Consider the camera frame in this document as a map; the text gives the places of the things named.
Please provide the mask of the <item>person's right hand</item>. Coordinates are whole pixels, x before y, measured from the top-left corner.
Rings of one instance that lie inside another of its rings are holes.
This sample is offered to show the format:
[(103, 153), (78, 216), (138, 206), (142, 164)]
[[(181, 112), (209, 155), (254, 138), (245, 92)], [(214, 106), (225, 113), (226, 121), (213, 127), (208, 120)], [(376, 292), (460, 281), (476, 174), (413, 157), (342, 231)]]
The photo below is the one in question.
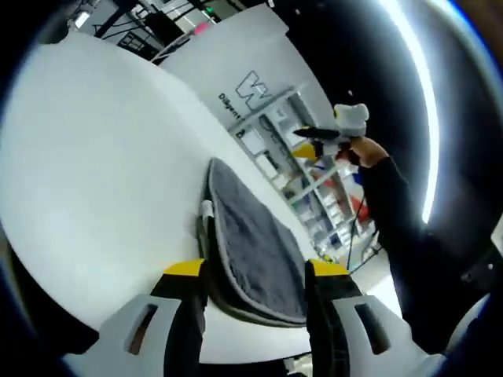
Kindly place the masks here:
[(347, 160), (356, 166), (370, 168), (388, 156), (386, 150), (374, 140), (367, 137), (354, 137), (341, 145), (336, 158)]

